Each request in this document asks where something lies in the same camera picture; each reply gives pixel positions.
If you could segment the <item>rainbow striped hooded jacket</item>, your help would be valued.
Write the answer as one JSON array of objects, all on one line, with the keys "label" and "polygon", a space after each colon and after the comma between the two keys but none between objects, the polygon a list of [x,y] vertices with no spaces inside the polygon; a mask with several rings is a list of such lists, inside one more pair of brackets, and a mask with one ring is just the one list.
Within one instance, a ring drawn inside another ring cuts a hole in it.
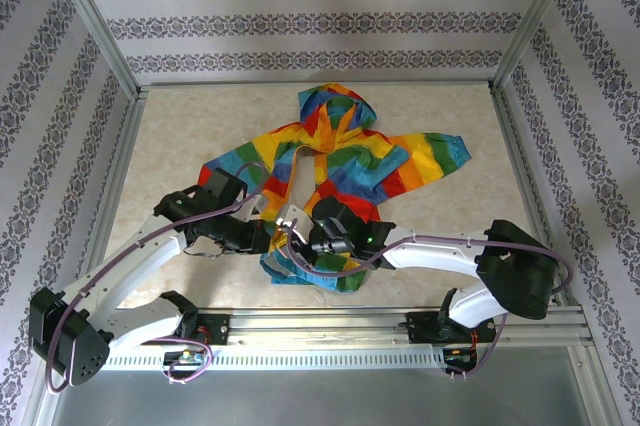
[{"label": "rainbow striped hooded jacket", "polygon": [[[310,212],[321,200],[334,197],[363,220],[379,217],[378,205],[432,183],[462,168],[471,158],[463,139],[442,133],[387,136],[373,129],[377,115],[356,92],[327,83],[298,95],[299,119],[264,133],[210,160],[201,167],[202,185],[211,171],[236,173],[250,189],[260,187],[268,199],[261,217],[272,237],[276,214],[288,198],[296,155],[314,159],[315,189],[303,209]],[[330,291],[353,292],[365,275],[305,279],[280,251],[264,253],[260,265],[277,285],[316,285]]]}]

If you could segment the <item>grey metal sheet panel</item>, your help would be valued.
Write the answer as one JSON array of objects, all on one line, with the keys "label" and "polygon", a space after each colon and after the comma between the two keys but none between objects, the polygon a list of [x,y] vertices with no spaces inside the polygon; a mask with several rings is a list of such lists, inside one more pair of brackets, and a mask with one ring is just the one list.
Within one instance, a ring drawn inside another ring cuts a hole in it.
[{"label": "grey metal sheet panel", "polygon": [[57,398],[38,426],[601,426],[589,418],[568,353],[496,350],[479,373],[429,369],[101,372]]}]

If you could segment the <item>aluminium frame side rail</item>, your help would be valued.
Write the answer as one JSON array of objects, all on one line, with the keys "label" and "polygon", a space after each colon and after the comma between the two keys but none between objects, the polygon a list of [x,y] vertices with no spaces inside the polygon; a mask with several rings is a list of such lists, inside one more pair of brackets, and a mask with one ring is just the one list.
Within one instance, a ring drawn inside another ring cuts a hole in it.
[{"label": "aluminium frame side rail", "polygon": [[144,103],[145,100],[141,95],[136,96],[129,102],[126,114],[123,116],[117,138],[110,150],[112,155],[106,168],[101,196],[89,224],[88,237],[80,256],[77,274],[70,284],[62,288],[61,300],[65,305],[64,310],[71,305],[81,288],[92,278],[93,270],[100,268],[106,255]]},{"label": "aluminium frame side rail", "polygon": [[509,106],[502,98],[502,91],[494,88],[492,84],[489,86],[496,116],[523,200],[531,235],[544,246],[551,247],[552,240],[549,235],[547,214],[518,127],[513,121]]}]

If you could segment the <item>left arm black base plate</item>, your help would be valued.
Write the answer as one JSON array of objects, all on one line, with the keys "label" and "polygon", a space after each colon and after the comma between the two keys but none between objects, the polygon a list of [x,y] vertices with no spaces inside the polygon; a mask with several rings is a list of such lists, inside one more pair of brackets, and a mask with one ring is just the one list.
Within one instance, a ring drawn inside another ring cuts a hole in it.
[{"label": "left arm black base plate", "polygon": [[182,319],[175,334],[213,346],[225,346],[230,332],[227,314],[197,313]]}]

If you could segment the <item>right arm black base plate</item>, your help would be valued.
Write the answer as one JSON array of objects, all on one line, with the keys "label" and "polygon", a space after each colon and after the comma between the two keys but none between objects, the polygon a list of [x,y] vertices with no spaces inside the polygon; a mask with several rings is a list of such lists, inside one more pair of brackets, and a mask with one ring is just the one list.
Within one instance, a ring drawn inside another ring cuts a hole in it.
[{"label": "right arm black base plate", "polygon": [[489,320],[469,328],[451,320],[442,312],[409,312],[405,315],[409,342],[411,344],[451,345],[491,343],[496,337],[496,327],[489,327]]}]

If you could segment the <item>aluminium mounting rail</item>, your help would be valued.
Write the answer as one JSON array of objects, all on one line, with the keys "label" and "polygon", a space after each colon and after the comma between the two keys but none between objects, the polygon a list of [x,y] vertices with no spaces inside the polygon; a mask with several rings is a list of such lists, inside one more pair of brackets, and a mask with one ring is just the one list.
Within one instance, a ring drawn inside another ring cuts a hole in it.
[{"label": "aluminium mounting rail", "polygon": [[[265,349],[392,348],[409,344],[410,313],[435,308],[238,308],[204,309],[224,314],[227,344]],[[552,306],[543,320],[508,317],[500,347],[574,347],[594,344],[580,306]]]}]

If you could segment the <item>aluminium frame post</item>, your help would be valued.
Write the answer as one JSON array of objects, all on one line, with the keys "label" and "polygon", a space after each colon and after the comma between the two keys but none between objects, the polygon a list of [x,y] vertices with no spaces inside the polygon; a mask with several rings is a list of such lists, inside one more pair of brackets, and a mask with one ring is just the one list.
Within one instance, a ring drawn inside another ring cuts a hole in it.
[{"label": "aluminium frame post", "polygon": [[508,81],[552,1],[553,0],[530,1],[515,30],[513,38],[510,40],[498,63],[495,73],[489,80],[489,87],[493,94],[501,89]]},{"label": "aluminium frame post", "polygon": [[95,0],[72,0],[72,2],[89,33],[99,46],[110,69],[124,88],[125,94],[130,100],[136,100],[140,86]]}]

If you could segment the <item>aluminium frame crossbar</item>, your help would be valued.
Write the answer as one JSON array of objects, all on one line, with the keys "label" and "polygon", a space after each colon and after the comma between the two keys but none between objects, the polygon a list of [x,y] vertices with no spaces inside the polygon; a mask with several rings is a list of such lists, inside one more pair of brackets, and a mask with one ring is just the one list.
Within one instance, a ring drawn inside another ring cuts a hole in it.
[{"label": "aluminium frame crossbar", "polygon": [[[297,90],[305,90],[309,89],[312,86],[320,85],[328,83],[328,80],[320,80],[320,81],[259,81],[259,82],[248,82],[248,81],[236,81],[236,82],[169,82],[169,83],[158,83],[158,84],[148,84],[142,85],[138,93],[140,95],[149,94],[151,91],[156,90],[169,90],[169,89],[180,89],[180,90],[188,90],[188,89],[211,89],[211,88],[248,88],[248,87],[258,87],[258,88],[268,88],[268,87],[296,87]],[[446,87],[456,87],[456,86],[476,86],[476,85],[484,85],[489,86],[489,80],[481,80],[481,79],[467,79],[467,80],[406,80],[406,81],[340,81],[341,85],[347,86],[349,89],[362,88],[364,86],[446,86]]]}]

